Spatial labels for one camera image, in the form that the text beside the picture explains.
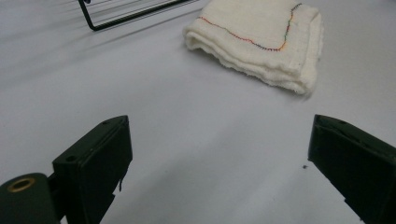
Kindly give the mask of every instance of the white table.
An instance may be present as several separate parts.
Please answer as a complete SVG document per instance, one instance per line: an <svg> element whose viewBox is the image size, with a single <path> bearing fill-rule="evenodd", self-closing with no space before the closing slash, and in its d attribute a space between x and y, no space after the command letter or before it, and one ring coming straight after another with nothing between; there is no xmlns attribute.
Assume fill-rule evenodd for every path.
<svg viewBox="0 0 396 224"><path fill-rule="evenodd" d="M181 30L206 3L94 33L77 1L1 0L0 182L50 175L128 115L134 160L102 223L361 223L308 143L323 114L396 146L396 2L303 1L325 26L311 97L188 51Z"/></svg>

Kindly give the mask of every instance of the white surface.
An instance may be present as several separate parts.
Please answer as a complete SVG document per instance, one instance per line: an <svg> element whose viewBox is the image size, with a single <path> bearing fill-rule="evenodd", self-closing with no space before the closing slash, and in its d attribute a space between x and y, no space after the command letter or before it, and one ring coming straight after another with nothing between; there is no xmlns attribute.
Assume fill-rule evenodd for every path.
<svg viewBox="0 0 396 224"><path fill-rule="evenodd" d="M51 174L126 114L134 161L103 223L361 223L306 160L308 142L324 114L396 146L396 2L303 3L325 26L309 98L188 51L181 30L204 0L99 33L76 1L1 0L0 182Z"/></svg>

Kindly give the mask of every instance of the washcloth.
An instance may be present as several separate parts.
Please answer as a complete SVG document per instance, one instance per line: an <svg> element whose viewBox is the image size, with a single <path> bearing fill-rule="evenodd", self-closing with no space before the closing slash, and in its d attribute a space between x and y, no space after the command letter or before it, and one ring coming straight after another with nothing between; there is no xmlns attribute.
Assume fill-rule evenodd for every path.
<svg viewBox="0 0 396 224"><path fill-rule="evenodd" d="M312 92L322 49L321 15L293 0L212 0L183 29L188 49L271 86Z"/></svg>

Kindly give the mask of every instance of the colored stitching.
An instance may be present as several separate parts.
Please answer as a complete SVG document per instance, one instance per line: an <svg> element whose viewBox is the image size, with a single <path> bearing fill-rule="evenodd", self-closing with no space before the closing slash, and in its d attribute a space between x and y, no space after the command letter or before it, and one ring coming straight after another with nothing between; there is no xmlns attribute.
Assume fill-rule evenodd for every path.
<svg viewBox="0 0 396 224"><path fill-rule="evenodd" d="M219 26L219 25L217 25L217 24L215 24L215 23L209 21L209 20L208 20L207 18L205 18L205 17L198 17L198 19L201 19L201 20L203 20L203 21L206 21L207 23L209 23L209 24L211 24L211 25L213 25L213 26L216 26L216 27L218 27L218 28L220 28L220 29L222 29L222 30L225 30L225 31L227 31L227 33L229 33L230 35L233 35L234 37L236 37L236 38L238 38L238 39L240 39L240 40L246 41L246 42L248 42L248 43L250 43L250 44L252 44L252 45L258 47L259 49L264 49L264 50L268 50L268 51L276 51L276 52L278 52L278 51L281 51L283 48L286 47L286 43L288 42L288 34L289 34L289 30L290 30L290 24L291 24L291 21L293 20L293 17L294 17L294 11L295 11L300 5L302 5L302 4L301 4L301 3L300 3L300 4L297 4L297 6L295 6L294 8L291 9L291 11L290 11L290 19L289 19L289 21L288 21L288 26L286 27L286 32L285 32L285 35L284 35L285 38L284 38L283 44L282 44L282 46L280 46L280 47L277 48L277 49L271 49L271 48L267 48L267 47L261 46L260 44L257 44L256 42L254 42L253 40L251 40L251 39L249 39L249 38L244 38L244 37L241 37L241 36L239 36L239 35L236 35L236 34L234 34L233 32L229 31L227 28L222 27L222 26Z"/></svg>

